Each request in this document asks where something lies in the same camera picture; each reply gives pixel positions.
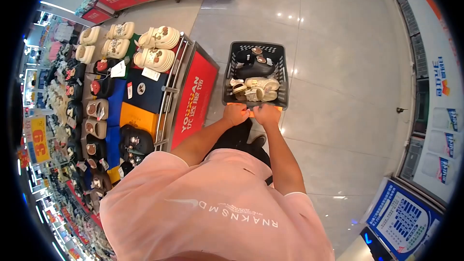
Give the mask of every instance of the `yellow price sign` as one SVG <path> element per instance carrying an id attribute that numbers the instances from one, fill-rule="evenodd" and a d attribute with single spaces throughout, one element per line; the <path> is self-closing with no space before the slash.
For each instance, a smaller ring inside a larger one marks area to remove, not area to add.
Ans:
<path id="1" fill-rule="evenodd" d="M 24 119 L 24 132 L 26 134 L 27 150 L 31 162 L 40 163 L 50 160 L 48 149 L 45 116 L 28 117 Z"/>

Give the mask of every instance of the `black shoe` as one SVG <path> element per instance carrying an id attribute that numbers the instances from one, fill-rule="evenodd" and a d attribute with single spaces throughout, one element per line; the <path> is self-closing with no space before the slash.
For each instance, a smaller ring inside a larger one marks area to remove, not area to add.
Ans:
<path id="1" fill-rule="evenodd" d="M 263 147 L 266 143 L 267 137 L 266 134 L 261 134 L 253 139 L 252 145 L 256 145 L 257 147 Z"/>

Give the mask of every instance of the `orange shoe box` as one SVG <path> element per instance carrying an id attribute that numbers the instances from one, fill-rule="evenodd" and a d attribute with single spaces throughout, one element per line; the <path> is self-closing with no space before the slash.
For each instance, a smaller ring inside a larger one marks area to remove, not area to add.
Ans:
<path id="1" fill-rule="evenodd" d="M 123 102 L 121 107 L 121 117 L 119 119 L 119 127 L 130 124 L 137 129 L 142 129 L 150 132 L 152 138 L 155 137 L 156 122 L 158 121 L 159 114 L 151 113 L 142 108 L 135 107 L 131 104 Z"/>

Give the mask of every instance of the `black plastic basket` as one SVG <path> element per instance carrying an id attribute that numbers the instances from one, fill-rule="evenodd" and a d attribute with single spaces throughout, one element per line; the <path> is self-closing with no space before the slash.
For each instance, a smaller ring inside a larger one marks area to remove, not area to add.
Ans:
<path id="1" fill-rule="evenodd" d="M 252 49 L 258 47 L 269 53 L 273 53 L 278 58 L 276 66 L 276 80 L 279 81 L 280 87 L 277 91 L 277 98 L 274 101 L 269 102 L 251 102 L 251 101 L 239 101 L 232 94 L 232 87 L 230 85 L 230 79 L 235 74 L 237 69 L 237 62 L 235 56 L 237 52 L 242 50 Z M 261 42 L 233 42 L 229 51 L 229 61 L 227 61 L 227 67 L 225 67 L 224 82 L 222 84 L 222 103 L 227 105 L 228 103 L 243 103 L 250 109 L 254 106 L 261 106 L 263 103 L 282 107 L 282 110 L 286 110 L 289 102 L 289 76 L 287 72 L 287 63 L 285 61 L 285 48 L 283 45 L 276 43 L 261 43 Z"/>

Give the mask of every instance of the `shopping cart handle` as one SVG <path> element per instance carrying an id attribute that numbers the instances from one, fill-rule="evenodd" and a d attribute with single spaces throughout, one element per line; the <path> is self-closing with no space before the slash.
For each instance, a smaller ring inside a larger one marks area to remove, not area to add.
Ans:
<path id="1" fill-rule="evenodd" d="M 282 112 L 282 107 L 274 106 L 274 108 L 276 108 L 277 110 Z M 255 118 L 255 113 L 253 113 L 253 109 L 250 109 L 250 117 Z"/>

